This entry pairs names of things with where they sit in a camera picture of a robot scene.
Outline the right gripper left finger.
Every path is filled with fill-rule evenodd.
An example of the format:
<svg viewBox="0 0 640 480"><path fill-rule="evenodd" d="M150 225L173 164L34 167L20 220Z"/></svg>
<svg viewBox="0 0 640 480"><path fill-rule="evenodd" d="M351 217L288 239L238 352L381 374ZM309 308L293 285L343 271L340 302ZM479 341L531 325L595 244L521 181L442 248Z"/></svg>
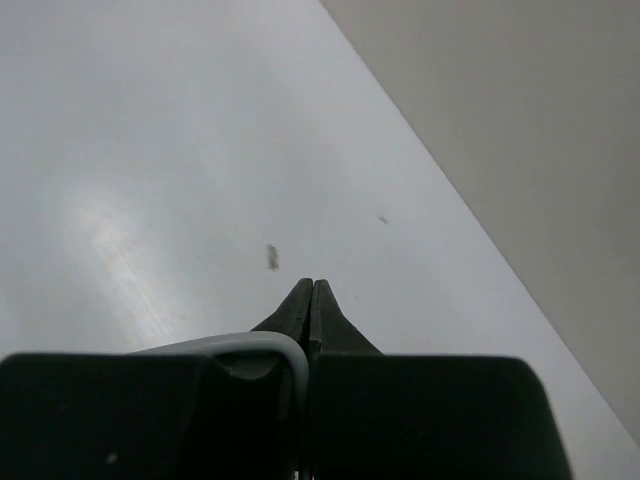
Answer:
<svg viewBox="0 0 640 480"><path fill-rule="evenodd" d="M306 479L299 280L248 332L130 354L20 352L1 363L5 479Z"/></svg>

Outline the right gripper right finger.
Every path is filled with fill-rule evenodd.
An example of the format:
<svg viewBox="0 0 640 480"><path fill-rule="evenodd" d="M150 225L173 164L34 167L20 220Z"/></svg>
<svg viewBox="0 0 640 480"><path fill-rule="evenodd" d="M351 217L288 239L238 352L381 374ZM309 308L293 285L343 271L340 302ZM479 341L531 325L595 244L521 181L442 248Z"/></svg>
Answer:
<svg viewBox="0 0 640 480"><path fill-rule="evenodd" d="M309 308L308 445L317 479L568 479L545 389L496 356L391 355L329 283Z"/></svg>

